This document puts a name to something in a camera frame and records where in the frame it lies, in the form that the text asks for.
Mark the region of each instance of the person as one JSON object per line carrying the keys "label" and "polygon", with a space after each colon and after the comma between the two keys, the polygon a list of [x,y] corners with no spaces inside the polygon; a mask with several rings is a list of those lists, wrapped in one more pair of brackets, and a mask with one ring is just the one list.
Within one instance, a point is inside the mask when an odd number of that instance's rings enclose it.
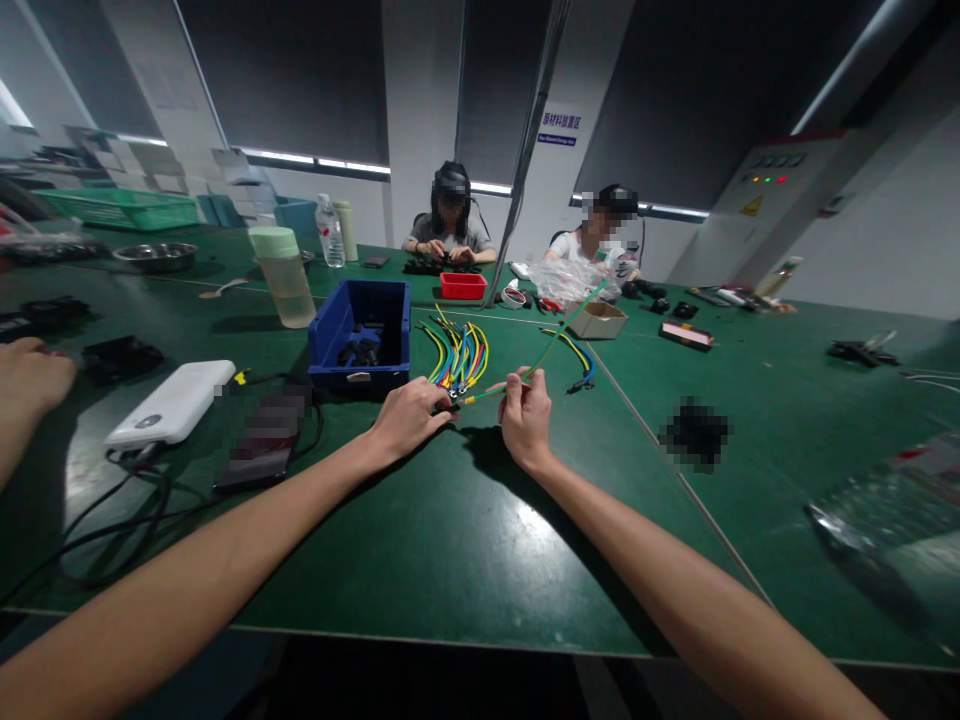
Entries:
{"label": "person", "polygon": [[73,360],[47,352],[40,338],[0,345],[0,493],[43,416],[63,402],[76,374]]}
{"label": "person", "polygon": [[453,263],[494,262],[497,249],[483,224],[470,214],[470,179],[460,163],[449,160],[437,170],[430,192],[430,212],[413,224],[404,249]]}
{"label": "person", "polygon": [[[546,376],[526,385],[527,369],[505,383],[506,449],[714,691],[751,718],[883,717],[769,605],[564,465],[550,448]],[[393,390],[369,430],[157,555],[0,667],[0,718],[121,712],[199,653],[365,478],[457,419],[426,378]]]}
{"label": "person", "polygon": [[584,198],[584,204],[587,216],[580,227],[554,238],[544,259],[598,263],[619,284],[638,279],[640,269],[636,261],[624,258],[624,262],[619,262],[626,250],[610,240],[625,221],[636,217],[637,194],[622,185],[607,185],[596,198]]}

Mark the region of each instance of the warning sign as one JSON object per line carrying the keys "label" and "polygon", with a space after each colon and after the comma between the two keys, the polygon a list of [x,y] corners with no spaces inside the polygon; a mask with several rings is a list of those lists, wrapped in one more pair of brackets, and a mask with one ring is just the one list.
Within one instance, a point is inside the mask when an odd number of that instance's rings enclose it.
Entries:
{"label": "warning sign", "polygon": [[743,209],[740,211],[741,215],[749,215],[750,217],[756,217],[760,214],[760,206],[763,205],[763,195],[757,195],[756,200],[751,200],[746,205],[743,206]]}

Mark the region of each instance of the pliers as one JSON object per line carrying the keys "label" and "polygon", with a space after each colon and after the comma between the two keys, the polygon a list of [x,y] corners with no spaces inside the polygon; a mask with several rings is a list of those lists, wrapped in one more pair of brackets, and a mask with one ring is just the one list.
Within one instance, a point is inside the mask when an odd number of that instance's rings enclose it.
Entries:
{"label": "pliers", "polygon": [[563,312],[563,308],[559,304],[555,303],[553,300],[547,300],[547,298],[542,298],[536,293],[531,293],[533,295],[534,301],[537,303],[537,310],[540,311],[541,315],[546,315],[544,310],[549,310],[554,315],[559,315]]}

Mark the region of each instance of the green workbench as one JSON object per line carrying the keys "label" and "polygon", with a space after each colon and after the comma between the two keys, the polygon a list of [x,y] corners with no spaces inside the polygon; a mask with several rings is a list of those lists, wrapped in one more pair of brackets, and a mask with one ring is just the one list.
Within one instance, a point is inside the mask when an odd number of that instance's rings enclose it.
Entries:
{"label": "green workbench", "polygon": [[[145,237],[98,235],[111,247]],[[258,373],[304,371],[306,331],[277,321],[244,232],[200,226],[150,236],[161,238],[199,245],[196,266],[148,277],[98,260],[0,275],[0,311],[62,294],[92,306],[95,319],[48,338],[62,352],[79,357],[86,345],[135,334],[169,358],[150,376],[108,390],[81,375],[65,404],[41,425],[0,497],[0,590],[52,553],[64,526],[121,479],[119,468],[103,460],[103,438],[177,364],[226,358]],[[436,278],[401,275],[405,258],[398,251],[364,247],[361,257],[384,252],[392,257],[382,270],[355,264],[334,270],[318,259],[308,273],[318,305],[343,278],[402,279],[411,283],[414,320],[436,314]],[[485,269],[488,278],[491,270]],[[243,276],[255,280],[216,300],[197,297]],[[671,299],[680,297],[698,304],[672,289]],[[829,554],[802,512],[803,503],[845,474],[960,422],[952,393],[908,383],[891,368],[868,372],[827,358],[829,340],[892,327],[901,334],[891,350],[905,362],[950,369],[960,367],[956,328],[807,304],[783,316],[700,304],[694,324],[717,338],[707,355],[657,338],[660,318],[625,300],[619,306],[631,319],[621,336],[590,343],[601,366],[595,389],[565,395],[580,376],[579,364],[561,347],[550,355],[557,454],[769,599],[831,657],[960,666],[947,652],[960,646],[955,584],[939,575],[906,578],[920,588],[922,612],[889,608],[884,595],[868,587],[868,573]],[[537,325],[554,322],[535,310],[441,305],[484,329],[492,350],[484,380],[491,383],[539,355],[546,336]],[[415,331],[413,374],[428,374],[435,362],[432,342]],[[651,437],[690,395],[734,423],[723,460],[709,475],[666,462]],[[378,411],[369,402],[327,400],[322,439],[294,471],[365,430]],[[190,438],[164,456],[177,488],[171,509],[210,497],[237,429],[233,415],[226,404],[214,406]],[[151,490],[145,481],[128,484],[82,531],[142,512]],[[242,499],[170,524],[156,550]],[[109,540],[91,544],[71,554],[68,566],[102,570],[118,551]],[[89,597],[50,572],[10,607],[69,612]],[[311,533],[235,622],[262,630],[610,655],[670,652],[597,552],[513,465],[492,400],[465,409],[457,428],[364,486]]]}

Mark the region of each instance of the sign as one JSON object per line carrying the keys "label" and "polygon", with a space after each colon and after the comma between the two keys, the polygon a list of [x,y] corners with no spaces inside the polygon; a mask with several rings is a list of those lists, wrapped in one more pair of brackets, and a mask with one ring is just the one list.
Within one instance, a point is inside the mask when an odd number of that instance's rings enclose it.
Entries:
{"label": "sign", "polygon": [[578,108],[559,103],[547,103],[540,118],[537,142],[574,147],[580,136],[582,122],[583,114]]}
{"label": "sign", "polygon": [[749,215],[750,217],[756,217],[760,214],[760,206],[763,205],[763,195],[757,195],[755,200],[751,200],[746,205],[743,206],[743,209],[740,210],[741,215]]}

